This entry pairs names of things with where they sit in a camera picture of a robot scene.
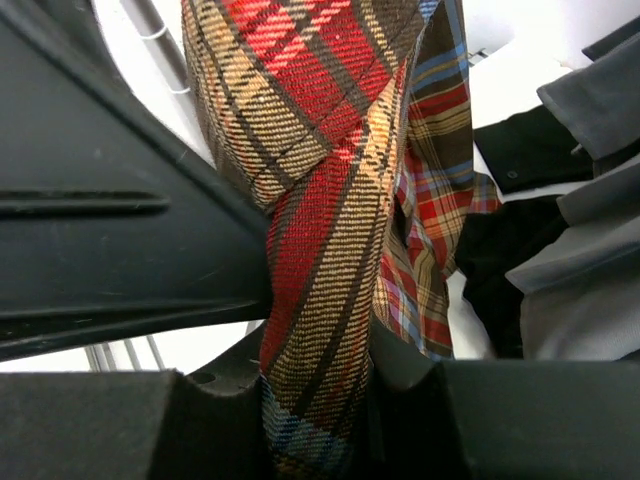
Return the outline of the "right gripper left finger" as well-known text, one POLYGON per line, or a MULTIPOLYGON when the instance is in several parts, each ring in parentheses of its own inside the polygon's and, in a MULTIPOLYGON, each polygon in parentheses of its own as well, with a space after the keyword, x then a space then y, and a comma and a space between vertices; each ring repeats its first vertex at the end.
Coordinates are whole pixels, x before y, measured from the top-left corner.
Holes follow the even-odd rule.
POLYGON ((187 376, 2 375, 2 478, 272 478, 257 371, 262 333, 187 376))

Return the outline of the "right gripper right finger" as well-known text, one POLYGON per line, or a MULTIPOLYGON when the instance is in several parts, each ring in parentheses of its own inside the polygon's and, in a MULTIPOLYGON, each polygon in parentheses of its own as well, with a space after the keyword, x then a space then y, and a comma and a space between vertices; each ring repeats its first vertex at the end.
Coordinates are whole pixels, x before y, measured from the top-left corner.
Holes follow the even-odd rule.
POLYGON ((379 322, 356 479, 635 479, 635 362, 432 361, 379 322))

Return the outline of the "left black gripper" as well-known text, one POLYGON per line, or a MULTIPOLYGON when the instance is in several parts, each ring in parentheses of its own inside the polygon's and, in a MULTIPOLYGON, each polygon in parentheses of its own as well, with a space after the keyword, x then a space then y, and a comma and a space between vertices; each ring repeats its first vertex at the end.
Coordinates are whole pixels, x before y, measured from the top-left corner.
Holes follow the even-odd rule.
POLYGON ((265 318, 266 218, 117 73, 86 1, 1 5, 1 356, 265 318))

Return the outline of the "plaid flannel shirt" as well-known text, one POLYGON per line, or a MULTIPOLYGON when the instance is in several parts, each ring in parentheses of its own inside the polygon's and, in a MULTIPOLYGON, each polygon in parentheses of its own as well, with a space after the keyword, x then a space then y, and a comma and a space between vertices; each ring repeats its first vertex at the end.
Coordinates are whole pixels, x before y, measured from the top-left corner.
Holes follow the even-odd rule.
POLYGON ((447 279, 473 167, 458 1, 186 1, 183 45, 217 171, 271 219, 262 419, 280 479, 352 463, 380 323, 453 354, 447 279))

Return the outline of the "grey pleated skirt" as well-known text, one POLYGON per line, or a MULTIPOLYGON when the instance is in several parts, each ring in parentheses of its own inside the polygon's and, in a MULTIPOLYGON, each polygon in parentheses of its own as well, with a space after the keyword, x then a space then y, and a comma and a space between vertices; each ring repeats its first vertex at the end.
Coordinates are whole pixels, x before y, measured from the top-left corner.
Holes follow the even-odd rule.
POLYGON ((568 227, 507 272, 524 295, 528 360, 618 360, 639 349, 639 158, 600 163, 639 139, 639 38, 537 91, 596 166, 560 197, 568 227))

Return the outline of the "metal rack upright pole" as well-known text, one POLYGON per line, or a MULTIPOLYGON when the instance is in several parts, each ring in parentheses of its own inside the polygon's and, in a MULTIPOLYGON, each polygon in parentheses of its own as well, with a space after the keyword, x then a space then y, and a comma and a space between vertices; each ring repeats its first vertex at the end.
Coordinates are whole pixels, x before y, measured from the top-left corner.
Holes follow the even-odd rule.
POLYGON ((184 56, 154 3, 150 0, 122 0, 121 5, 169 90, 177 95, 188 94, 190 88, 184 56))

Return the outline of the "black hanging garment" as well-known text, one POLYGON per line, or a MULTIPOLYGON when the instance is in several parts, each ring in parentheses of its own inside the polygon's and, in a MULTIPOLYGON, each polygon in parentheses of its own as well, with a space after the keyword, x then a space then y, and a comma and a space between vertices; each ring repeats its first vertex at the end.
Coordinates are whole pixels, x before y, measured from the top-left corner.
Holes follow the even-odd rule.
MULTIPOLYGON (((479 128, 475 143, 499 189, 513 194, 593 177, 589 158, 544 106, 479 128)), ((523 293, 506 277, 557 240, 567 227, 556 195, 511 200, 492 213, 467 217, 456 252, 466 278, 464 299, 482 322, 500 358, 520 359, 523 293)))

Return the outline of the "aluminium mounting rail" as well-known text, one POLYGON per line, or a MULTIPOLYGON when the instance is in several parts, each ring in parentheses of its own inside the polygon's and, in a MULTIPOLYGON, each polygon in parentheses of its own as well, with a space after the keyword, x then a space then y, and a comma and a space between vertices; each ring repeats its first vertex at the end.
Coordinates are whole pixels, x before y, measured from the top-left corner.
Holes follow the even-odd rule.
POLYGON ((89 345, 83 350, 92 372, 166 369, 153 335, 89 345))

